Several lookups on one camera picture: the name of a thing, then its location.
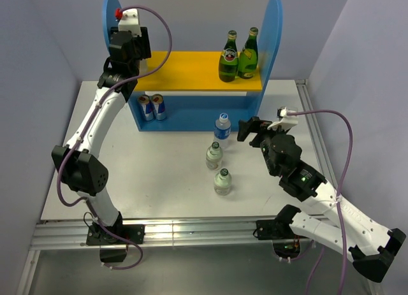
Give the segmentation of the Pocari Sweat bottle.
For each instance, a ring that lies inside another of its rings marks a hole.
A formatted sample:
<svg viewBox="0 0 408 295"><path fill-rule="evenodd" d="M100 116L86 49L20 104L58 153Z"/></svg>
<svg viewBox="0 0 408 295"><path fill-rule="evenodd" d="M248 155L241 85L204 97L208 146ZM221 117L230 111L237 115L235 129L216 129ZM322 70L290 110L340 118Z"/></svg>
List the Pocari Sweat bottle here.
<svg viewBox="0 0 408 295"><path fill-rule="evenodd" d="M148 72L148 61L147 59L142 59L139 63L139 74L144 75Z"/></svg>
<svg viewBox="0 0 408 295"><path fill-rule="evenodd" d="M228 139L231 132L231 122L227 113L221 113L214 124L214 141L225 150L228 147Z"/></svg>

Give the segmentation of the green Perrier lemon bottle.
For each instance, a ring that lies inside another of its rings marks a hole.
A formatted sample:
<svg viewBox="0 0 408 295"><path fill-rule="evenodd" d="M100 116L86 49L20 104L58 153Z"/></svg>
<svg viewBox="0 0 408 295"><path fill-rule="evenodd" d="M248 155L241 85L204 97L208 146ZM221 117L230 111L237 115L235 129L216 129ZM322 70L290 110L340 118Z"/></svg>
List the green Perrier lemon bottle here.
<svg viewBox="0 0 408 295"><path fill-rule="evenodd" d="M254 76L258 66L258 28L251 27L249 36L239 55L238 62L238 77L242 79L250 79Z"/></svg>

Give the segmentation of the green Perrier bottle red label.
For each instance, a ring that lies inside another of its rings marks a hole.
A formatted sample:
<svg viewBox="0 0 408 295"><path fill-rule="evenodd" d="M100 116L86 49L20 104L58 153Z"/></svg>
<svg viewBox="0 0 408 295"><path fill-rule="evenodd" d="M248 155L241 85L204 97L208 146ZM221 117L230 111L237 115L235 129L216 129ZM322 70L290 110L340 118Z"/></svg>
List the green Perrier bottle red label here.
<svg viewBox="0 0 408 295"><path fill-rule="evenodd" d="M218 74L223 82L232 82L238 69L237 32L230 30L228 39L219 58Z"/></svg>

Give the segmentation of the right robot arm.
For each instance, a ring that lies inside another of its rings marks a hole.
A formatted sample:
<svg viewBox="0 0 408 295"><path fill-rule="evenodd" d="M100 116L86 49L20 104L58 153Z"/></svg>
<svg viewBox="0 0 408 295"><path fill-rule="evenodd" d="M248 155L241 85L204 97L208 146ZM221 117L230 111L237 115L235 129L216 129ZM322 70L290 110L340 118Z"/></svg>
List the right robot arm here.
<svg viewBox="0 0 408 295"><path fill-rule="evenodd" d="M238 123L238 141L255 135L250 146L259 148L271 176L291 197L323 215L323 222L298 207L286 205L273 220L259 220L259 240L299 235L346 255L354 269L380 283L398 254L406 235L389 229L366 216L346 198L338 197L334 186L312 166L301 160L302 149L282 121L251 117Z"/></svg>

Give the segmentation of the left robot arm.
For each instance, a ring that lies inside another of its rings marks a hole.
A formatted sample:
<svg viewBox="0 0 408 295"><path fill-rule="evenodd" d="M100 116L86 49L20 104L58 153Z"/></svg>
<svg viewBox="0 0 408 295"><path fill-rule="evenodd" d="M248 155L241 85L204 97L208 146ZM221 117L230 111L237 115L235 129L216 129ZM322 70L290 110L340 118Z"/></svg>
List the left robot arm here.
<svg viewBox="0 0 408 295"><path fill-rule="evenodd" d="M128 103L140 74L140 62L151 56L148 29L140 33L113 28L109 56L97 82L89 111L75 134L52 150L57 170L57 195L72 207L84 201L93 216L93 230L108 243L123 239L122 215L113 205L106 185L107 167L99 161L101 146L117 114Z"/></svg>

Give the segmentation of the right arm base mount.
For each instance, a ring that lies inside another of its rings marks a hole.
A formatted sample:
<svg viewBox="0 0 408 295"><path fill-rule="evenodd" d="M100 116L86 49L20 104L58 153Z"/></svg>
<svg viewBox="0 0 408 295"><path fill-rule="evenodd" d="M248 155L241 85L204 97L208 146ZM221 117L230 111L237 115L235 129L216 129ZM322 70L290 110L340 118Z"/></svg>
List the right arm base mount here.
<svg viewBox="0 0 408 295"><path fill-rule="evenodd" d="M315 245L314 240L302 243L304 236L295 234L277 219L257 220L252 235L259 241L271 241L275 258L288 264L301 259Z"/></svg>

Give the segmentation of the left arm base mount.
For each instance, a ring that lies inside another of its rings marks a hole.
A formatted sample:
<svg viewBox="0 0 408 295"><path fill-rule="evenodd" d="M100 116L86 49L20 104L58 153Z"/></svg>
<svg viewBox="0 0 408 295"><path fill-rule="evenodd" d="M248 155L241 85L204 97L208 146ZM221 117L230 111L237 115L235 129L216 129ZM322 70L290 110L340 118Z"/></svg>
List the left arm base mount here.
<svg viewBox="0 0 408 295"><path fill-rule="evenodd" d="M99 259L103 266L113 270L126 270L139 265L143 259L143 243L145 226L143 224L124 225L119 229L118 236L106 233L98 224L88 226L88 234L85 244L99 247ZM130 246L134 246L140 252L138 260L128 266L119 266L128 255Z"/></svg>

